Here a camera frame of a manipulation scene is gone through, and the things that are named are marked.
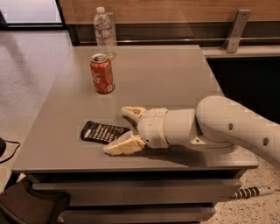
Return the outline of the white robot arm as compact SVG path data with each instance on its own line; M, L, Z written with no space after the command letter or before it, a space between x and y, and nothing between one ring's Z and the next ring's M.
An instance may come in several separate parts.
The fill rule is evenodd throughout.
M280 124L224 96L208 96L196 108L123 107L122 114L136 123L137 133L128 131L106 145L103 150L109 155L173 145L223 154L241 146L280 166Z

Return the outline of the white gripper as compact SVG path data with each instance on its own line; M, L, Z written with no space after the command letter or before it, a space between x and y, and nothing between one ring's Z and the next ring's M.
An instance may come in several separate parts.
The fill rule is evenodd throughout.
M139 135L128 131L119 138L103 147L105 153L129 155L141 151L145 144L152 149L167 148L169 144L165 139L165 116L167 108L153 108L147 110L143 107L125 106L121 108L122 116L126 118L137 130Z

